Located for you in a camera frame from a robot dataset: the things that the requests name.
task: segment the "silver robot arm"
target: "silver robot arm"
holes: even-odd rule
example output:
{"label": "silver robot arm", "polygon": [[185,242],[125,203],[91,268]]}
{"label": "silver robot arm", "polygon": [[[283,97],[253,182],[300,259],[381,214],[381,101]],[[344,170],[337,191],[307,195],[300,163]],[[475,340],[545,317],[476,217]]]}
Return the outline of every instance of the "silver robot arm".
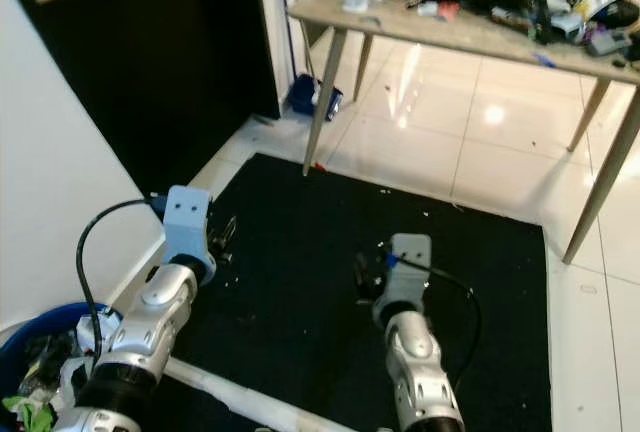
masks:
{"label": "silver robot arm", "polygon": [[216,270],[207,248],[209,204],[204,190],[171,188],[163,219],[165,263],[137,294],[75,407],[61,415],[55,431],[141,430],[176,335],[191,313],[198,284],[208,282]]}
{"label": "silver robot arm", "polygon": [[393,257],[429,267],[431,239],[395,234],[391,263],[382,294],[373,304],[374,322],[385,330],[386,365],[394,384],[396,411],[402,432],[464,432],[441,350],[424,318],[422,295],[429,273]]}

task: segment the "wooden table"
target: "wooden table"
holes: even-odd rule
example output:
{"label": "wooden table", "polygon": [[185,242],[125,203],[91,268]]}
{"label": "wooden table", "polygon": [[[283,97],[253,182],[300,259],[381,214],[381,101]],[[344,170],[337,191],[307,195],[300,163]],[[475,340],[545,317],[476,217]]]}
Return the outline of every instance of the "wooden table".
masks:
{"label": "wooden table", "polygon": [[[496,25],[465,10],[461,10],[454,21],[442,22],[419,17],[415,10],[405,8],[404,0],[388,0],[373,5],[364,14],[343,11],[342,2],[343,0],[300,0],[289,8],[289,15],[293,18],[333,28],[333,39],[322,79],[324,86],[321,88],[316,110],[328,109],[342,49],[349,30],[364,33],[354,101],[358,98],[373,37],[376,35],[527,64],[540,65],[534,54],[541,54],[548,58],[558,70],[596,77],[596,86],[568,146],[570,152],[573,152],[584,135],[610,81],[616,80],[636,85],[631,104],[598,173],[562,259],[564,263],[571,263],[609,194],[640,129],[640,89],[638,89],[640,73],[630,67],[624,69],[614,67],[611,65],[611,57],[602,59],[590,57],[579,47],[568,44],[548,46],[535,44],[524,34]],[[324,115],[316,113],[313,118],[303,166],[305,175],[313,160],[324,123]]]}

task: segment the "black mat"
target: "black mat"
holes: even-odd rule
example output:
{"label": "black mat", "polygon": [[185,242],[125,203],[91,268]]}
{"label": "black mat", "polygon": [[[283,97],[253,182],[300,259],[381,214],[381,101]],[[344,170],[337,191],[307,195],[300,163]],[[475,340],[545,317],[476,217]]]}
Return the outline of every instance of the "black mat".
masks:
{"label": "black mat", "polygon": [[[427,233],[433,264],[471,285],[484,330],[458,394],[471,432],[551,430],[545,248],[538,226],[258,155],[216,202],[237,215],[235,262],[200,290],[174,355],[360,431],[397,430],[382,332],[355,304],[354,253]],[[457,370],[474,324],[433,278],[425,304]],[[251,431],[203,393],[165,378],[151,430]]]}

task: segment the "black cable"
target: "black cable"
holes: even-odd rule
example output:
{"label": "black cable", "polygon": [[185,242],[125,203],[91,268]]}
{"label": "black cable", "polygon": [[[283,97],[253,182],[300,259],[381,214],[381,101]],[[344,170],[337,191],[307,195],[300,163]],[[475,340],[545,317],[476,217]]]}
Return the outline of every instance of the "black cable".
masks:
{"label": "black cable", "polygon": [[460,280],[458,280],[455,276],[449,274],[448,272],[445,272],[444,270],[440,270],[435,267],[426,267],[424,265],[411,262],[410,260],[406,260],[402,257],[398,257],[390,252],[387,252],[387,253],[390,254],[397,262],[400,262],[401,264],[407,265],[409,267],[414,267],[416,269],[419,269],[424,272],[433,274],[437,277],[440,277],[441,279],[447,280],[448,282],[454,284],[456,287],[462,289],[465,292],[467,299],[471,299],[471,303],[473,304],[473,308],[476,314],[476,328],[473,334],[473,340],[471,341],[471,345],[469,346],[469,351],[467,352],[467,356],[465,357],[464,362],[462,363],[462,365],[460,366],[460,369],[458,370],[458,373],[456,374],[456,379],[452,380],[452,382],[454,383],[453,391],[457,393],[458,388],[460,387],[460,383],[462,381],[462,376],[466,372],[467,368],[469,367],[469,364],[473,360],[473,356],[476,353],[476,349],[478,348],[478,342],[480,342],[480,335],[482,333],[482,310],[480,309],[480,302],[478,302],[478,297],[473,292],[473,289],[471,287],[467,287],[465,284],[460,282]]}
{"label": "black cable", "polygon": [[93,346],[94,346],[94,356],[93,356],[93,366],[95,367],[100,355],[102,354],[102,330],[100,328],[100,320],[98,319],[98,311],[96,309],[96,303],[93,301],[93,295],[91,294],[91,289],[89,288],[89,284],[87,283],[87,277],[84,274],[84,265],[82,264],[82,255],[84,252],[84,244],[87,241],[87,236],[91,229],[102,219],[104,216],[110,214],[114,210],[121,209],[123,207],[127,207],[129,205],[136,204],[149,204],[151,203],[151,199],[134,199],[127,200],[126,202],[120,202],[119,204],[112,205],[111,207],[103,210],[98,215],[96,215],[91,222],[87,224],[87,226],[82,231],[80,235],[80,239],[78,239],[78,246],[76,247],[76,272],[78,273],[78,280],[80,281],[80,287],[82,287],[82,293],[84,294],[84,299],[89,306],[89,314],[91,315],[91,324],[93,325]]}

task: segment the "white pipe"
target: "white pipe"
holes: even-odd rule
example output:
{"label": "white pipe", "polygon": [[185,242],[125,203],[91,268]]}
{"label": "white pipe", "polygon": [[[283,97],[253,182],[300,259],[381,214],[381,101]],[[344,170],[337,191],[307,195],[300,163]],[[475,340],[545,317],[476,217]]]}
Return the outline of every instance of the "white pipe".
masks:
{"label": "white pipe", "polygon": [[279,432],[355,432],[293,405],[247,389],[173,357],[164,373],[223,402],[232,412]]}

